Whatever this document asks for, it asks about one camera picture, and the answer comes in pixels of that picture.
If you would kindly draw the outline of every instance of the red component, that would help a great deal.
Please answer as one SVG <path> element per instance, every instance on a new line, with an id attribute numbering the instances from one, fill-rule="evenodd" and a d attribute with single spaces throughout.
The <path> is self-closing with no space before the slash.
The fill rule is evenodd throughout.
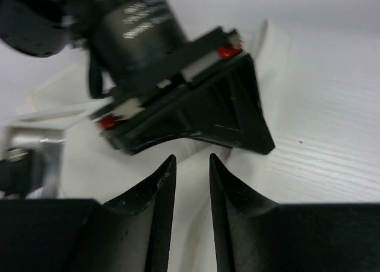
<path id="1" fill-rule="evenodd" d="M 235 55 L 240 53 L 242 50 L 243 50 L 242 45 L 239 45 L 238 48 L 233 45 L 227 45 L 227 46 L 222 46 L 217 49 L 222 60 L 228 60 L 231 57 L 234 57 Z"/>
<path id="2" fill-rule="evenodd" d="M 119 121 L 113 115 L 108 115 L 99 120 L 98 123 L 104 130 L 107 131 L 116 127 L 119 124 Z"/>

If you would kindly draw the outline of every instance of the white fabric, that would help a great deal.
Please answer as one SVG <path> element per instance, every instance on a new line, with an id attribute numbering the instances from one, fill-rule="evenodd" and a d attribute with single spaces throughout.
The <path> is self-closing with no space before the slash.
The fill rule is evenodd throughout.
<path id="1" fill-rule="evenodd" d="M 193 37 L 202 31 L 193 31 Z M 277 102 L 271 99 L 281 93 L 280 84 L 287 69 L 290 39 L 268 22 L 262 25 L 256 37 L 246 34 L 244 39 L 246 50 L 253 51 L 256 56 L 264 113 L 272 126 L 276 121 Z M 85 62 L 67 69 L 32 90 L 26 105 L 19 108 L 19 112 L 86 102 L 85 74 Z M 66 198 L 91 197 L 105 202 L 139 183 L 155 171 L 168 155 L 176 155 L 178 180 L 169 271 L 216 271 L 208 160 L 211 153 L 217 153 L 226 162 L 230 150 L 181 139 L 150 148 L 136 156 L 126 156 L 110 148 L 90 121 L 72 127 L 66 137 L 61 183 L 61 196 Z M 238 161 L 240 153 L 233 150 L 233 159 Z M 256 154 L 250 153 L 250 156 L 253 158 Z"/>

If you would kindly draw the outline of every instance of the white cloth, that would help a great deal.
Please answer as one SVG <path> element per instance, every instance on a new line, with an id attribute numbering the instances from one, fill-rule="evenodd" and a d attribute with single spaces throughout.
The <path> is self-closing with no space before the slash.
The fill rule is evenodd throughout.
<path id="1" fill-rule="evenodd" d="M 256 74 L 269 126 L 276 121 L 280 85 L 287 69 L 290 39 L 265 22 L 253 37 L 244 35 L 245 48 L 256 57 Z M 74 65 L 30 92 L 20 112 L 46 110 L 88 101 L 86 63 Z M 216 271 L 208 186 L 209 156 L 216 153 L 226 162 L 230 150 L 193 140 L 170 141 L 136 156 L 110 148 L 91 121 L 67 131 L 61 197 L 95 198 L 101 203 L 125 192 L 154 172 L 170 154 L 178 160 L 175 212 L 173 216 L 169 271 Z M 240 150 L 232 150 L 239 162 Z"/>

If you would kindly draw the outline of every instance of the crumpled white cloth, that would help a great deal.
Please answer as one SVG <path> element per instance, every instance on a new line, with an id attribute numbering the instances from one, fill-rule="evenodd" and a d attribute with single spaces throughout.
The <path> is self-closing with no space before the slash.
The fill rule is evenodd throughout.
<path id="1" fill-rule="evenodd" d="M 255 36 L 245 34 L 243 37 L 245 49 L 255 58 L 264 115 L 271 128 L 276 124 L 277 100 L 281 96 L 291 40 L 268 21 Z M 19 108 L 20 113 L 87 102 L 85 74 L 85 62 L 66 69 L 33 89 L 26 105 Z M 66 140 L 60 189 L 61 197 L 65 198 L 95 198 L 103 203 L 146 178 L 170 154 L 177 157 L 170 272 L 216 271 L 208 185 L 210 154 L 216 153 L 231 167 L 242 166 L 242 160 L 246 160 L 254 163 L 258 172 L 265 166 L 266 158 L 188 139 L 170 141 L 136 156 L 126 156 L 110 148 L 91 121 L 82 121 L 70 128 Z"/>

